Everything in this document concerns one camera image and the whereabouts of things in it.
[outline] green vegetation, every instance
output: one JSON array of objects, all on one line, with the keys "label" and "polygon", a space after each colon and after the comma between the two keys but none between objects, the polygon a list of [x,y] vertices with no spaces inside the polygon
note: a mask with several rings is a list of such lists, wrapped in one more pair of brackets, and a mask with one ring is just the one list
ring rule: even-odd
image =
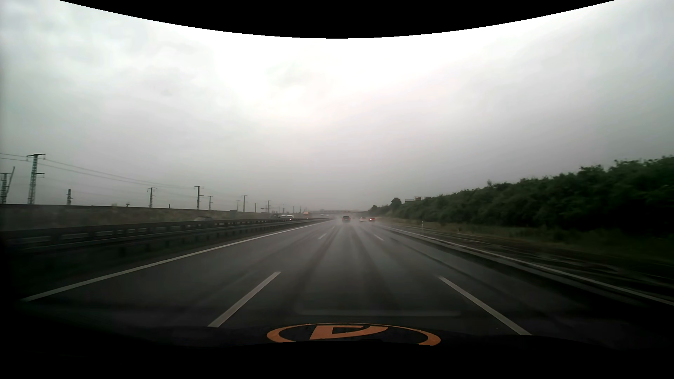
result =
[{"label": "green vegetation", "polygon": [[395,198],[369,213],[440,225],[539,229],[559,241],[581,232],[674,239],[674,156],[517,183],[488,181],[486,187],[405,204]]},{"label": "green vegetation", "polygon": [[[380,216],[381,221],[419,227],[420,220],[389,218]],[[532,227],[498,227],[493,225],[472,225],[456,223],[424,222],[424,229],[433,229],[475,237],[496,237],[500,244],[509,245],[509,241],[525,241],[536,245],[559,247],[603,256],[638,258],[639,260],[657,260],[660,263],[674,265],[674,238],[658,238],[626,235],[619,230],[596,229],[593,231],[565,231]]]}]

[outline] highway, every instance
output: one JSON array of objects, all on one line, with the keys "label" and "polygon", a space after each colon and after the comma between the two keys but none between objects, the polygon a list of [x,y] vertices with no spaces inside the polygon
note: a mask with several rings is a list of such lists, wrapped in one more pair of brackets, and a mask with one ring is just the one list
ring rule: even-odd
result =
[{"label": "highway", "polygon": [[90,282],[21,306],[100,328],[364,323],[614,348],[671,343],[669,321],[654,318],[670,305],[566,285],[377,222],[329,219],[172,257],[79,278]]}]

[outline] overcast sky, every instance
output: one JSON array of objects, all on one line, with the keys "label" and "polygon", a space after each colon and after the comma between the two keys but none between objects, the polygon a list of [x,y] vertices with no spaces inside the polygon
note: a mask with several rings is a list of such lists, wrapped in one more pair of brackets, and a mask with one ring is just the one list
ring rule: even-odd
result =
[{"label": "overcast sky", "polygon": [[0,152],[139,182],[40,161],[38,204],[367,209],[674,153],[672,0],[344,40],[1,3]]}]

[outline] white lane marking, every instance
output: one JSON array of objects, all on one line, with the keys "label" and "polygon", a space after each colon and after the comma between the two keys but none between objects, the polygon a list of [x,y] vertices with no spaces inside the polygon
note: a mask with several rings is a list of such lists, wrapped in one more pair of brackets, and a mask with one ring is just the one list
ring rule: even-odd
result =
[{"label": "white lane marking", "polygon": [[178,260],[178,259],[183,259],[183,258],[195,256],[195,255],[201,254],[201,253],[211,252],[211,251],[217,250],[217,249],[222,249],[223,247],[228,247],[228,246],[232,246],[232,245],[237,245],[237,244],[239,244],[239,243],[244,243],[244,242],[248,242],[248,241],[253,241],[254,239],[265,238],[265,237],[269,237],[269,236],[276,235],[276,234],[287,233],[287,232],[289,232],[289,231],[294,231],[294,230],[297,230],[297,229],[308,228],[308,227],[312,227],[312,226],[318,225],[318,224],[322,224],[322,223],[316,223],[316,224],[306,225],[306,226],[304,226],[304,227],[293,228],[293,229],[288,229],[288,230],[284,230],[284,231],[277,231],[277,232],[275,232],[275,233],[270,233],[270,234],[266,234],[266,235],[260,235],[259,237],[254,237],[254,238],[250,238],[250,239],[244,239],[243,241],[232,242],[232,243],[228,243],[228,244],[222,245],[222,246],[211,247],[210,249],[202,250],[202,251],[200,251],[200,252],[194,252],[194,253],[190,253],[190,254],[185,254],[184,256],[174,257],[174,258],[170,258],[170,259],[166,259],[166,260],[161,260],[161,261],[155,262],[155,263],[145,264],[145,265],[143,265],[143,266],[138,266],[138,267],[130,268],[129,270],[124,270],[124,271],[116,272],[116,273],[114,273],[114,274],[108,274],[108,275],[99,276],[98,278],[89,279],[88,281],[83,281],[83,282],[79,282],[79,283],[67,285],[67,286],[64,286],[64,287],[59,287],[59,288],[56,288],[56,289],[52,289],[52,290],[50,290],[50,291],[38,293],[38,294],[36,294],[36,295],[31,295],[31,296],[28,296],[28,297],[24,297],[23,299],[21,299],[21,301],[32,301],[32,300],[35,300],[35,299],[40,299],[40,298],[42,298],[42,297],[51,296],[51,295],[54,295],[54,294],[56,294],[56,293],[60,293],[60,292],[68,291],[68,290],[73,289],[73,288],[81,287],[81,286],[83,286],[83,285],[87,285],[87,284],[91,284],[91,283],[95,283],[95,282],[100,282],[100,281],[104,281],[105,279],[114,278],[115,276],[120,276],[120,275],[128,274],[128,273],[130,273],[130,272],[134,272],[134,271],[138,271],[138,270],[143,270],[144,268],[149,268],[149,267],[158,266],[158,265],[160,265],[160,264],[164,264],[164,263],[168,263],[168,262],[173,262],[174,260]]},{"label": "white lane marking", "polygon": [[509,318],[505,317],[504,315],[500,314],[499,312],[497,312],[497,311],[496,311],[495,309],[493,309],[492,307],[490,307],[490,306],[488,306],[487,304],[483,303],[483,302],[482,302],[480,299],[478,299],[477,297],[475,297],[475,296],[471,295],[470,293],[466,292],[463,288],[461,288],[461,287],[455,285],[454,283],[450,282],[450,281],[447,280],[447,278],[445,278],[444,276],[438,275],[437,277],[438,277],[438,279],[440,279],[441,281],[445,282],[446,285],[448,285],[448,286],[450,286],[451,288],[453,288],[454,290],[456,290],[456,292],[459,292],[461,295],[467,297],[468,300],[471,300],[473,303],[476,303],[480,308],[482,308],[482,309],[484,309],[485,311],[489,312],[489,314],[491,314],[492,316],[496,317],[500,322],[503,322],[508,328],[511,328],[511,329],[514,330],[517,334],[521,334],[521,335],[523,335],[523,336],[530,336],[530,335],[531,335],[531,333],[529,333],[529,332],[527,332],[526,330],[524,330],[521,326],[515,324],[515,323],[512,322]]},{"label": "white lane marking", "polygon": [[554,268],[541,266],[540,264],[535,264],[535,263],[527,262],[526,260],[520,260],[520,259],[517,259],[517,258],[511,258],[511,257],[509,257],[509,256],[502,256],[501,254],[496,254],[496,253],[492,253],[492,252],[487,252],[487,251],[485,251],[485,250],[476,249],[475,247],[464,246],[464,245],[460,245],[460,244],[458,244],[458,243],[449,242],[449,241],[444,241],[444,240],[442,240],[442,239],[437,239],[437,238],[433,238],[433,237],[428,237],[427,235],[421,235],[421,234],[417,234],[417,233],[412,233],[411,231],[404,231],[404,230],[400,230],[400,229],[396,229],[396,228],[391,228],[391,227],[386,227],[386,228],[393,229],[393,230],[397,230],[397,231],[402,231],[402,232],[410,233],[410,234],[414,234],[414,235],[418,235],[418,236],[420,236],[420,237],[424,237],[424,238],[428,238],[428,239],[434,239],[434,240],[436,240],[436,241],[438,241],[438,242],[443,242],[443,243],[447,243],[447,244],[449,244],[449,245],[454,245],[454,246],[463,247],[464,249],[468,249],[468,250],[475,250],[475,251],[480,252],[480,253],[490,254],[490,255],[492,255],[492,256],[497,256],[497,257],[499,257],[499,258],[503,258],[503,259],[507,259],[507,260],[512,260],[512,261],[515,261],[515,262],[518,262],[518,263],[528,264],[529,266],[534,266],[534,267],[536,267],[536,268],[541,268],[541,269],[543,269],[543,270],[548,270],[548,271],[554,272],[554,273],[556,273],[556,274],[561,274],[561,275],[570,276],[570,277],[572,277],[572,278],[580,279],[580,280],[582,280],[582,281],[586,281],[586,282],[590,282],[590,283],[594,283],[594,284],[596,284],[596,285],[602,285],[602,286],[604,286],[604,287],[616,289],[616,290],[618,290],[618,291],[623,291],[623,292],[626,292],[626,293],[630,293],[630,294],[632,294],[632,295],[636,295],[636,296],[640,296],[640,297],[645,297],[646,299],[651,299],[651,300],[659,301],[659,302],[661,302],[661,303],[665,303],[665,304],[669,304],[669,305],[674,305],[674,301],[669,301],[669,300],[661,299],[660,297],[655,297],[655,296],[647,295],[647,294],[645,294],[645,293],[641,293],[641,292],[637,292],[637,291],[632,291],[631,289],[626,289],[626,288],[623,288],[623,287],[618,287],[617,285],[611,285],[611,284],[609,284],[609,283],[604,283],[604,282],[596,281],[596,280],[594,280],[594,279],[586,278],[586,277],[579,276],[579,275],[576,275],[576,274],[570,274],[570,273],[568,273],[568,272],[556,270],[556,269],[554,269]]},{"label": "white lane marking", "polygon": [[242,297],[240,300],[238,300],[234,305],[232,305],[228,310],[226,310],[223,314],[221,314],[218,318],[213,320],[208,326],[211,328],[217,328],[222,323],[227,321],[228,318],[232,317],[232,315],[239,310],[239,308],[243,307],[243,304],[246,304],[250,299],[255,296],[256,293],[260,292],[264,288],[264,286],[268,285],[270,281],[273,281],[274,278],[276,278],[281,272],[276,271],[274,274],[271,274],[267,279],[265,279],[262,283],[258,284],[257,287],[253,288],[252,291],[248,292],[246,296]]}]

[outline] overpass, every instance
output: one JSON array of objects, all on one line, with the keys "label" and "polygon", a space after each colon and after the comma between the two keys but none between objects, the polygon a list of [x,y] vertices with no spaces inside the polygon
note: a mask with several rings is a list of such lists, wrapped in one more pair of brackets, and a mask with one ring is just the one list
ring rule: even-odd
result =
[{"label": "overpass", "polygon": [[312,214],[349,214],[349,213],[366,213],[366,210],[328,210],[328,209],[321,209],[321,210],[311,210],[310,211]]}]

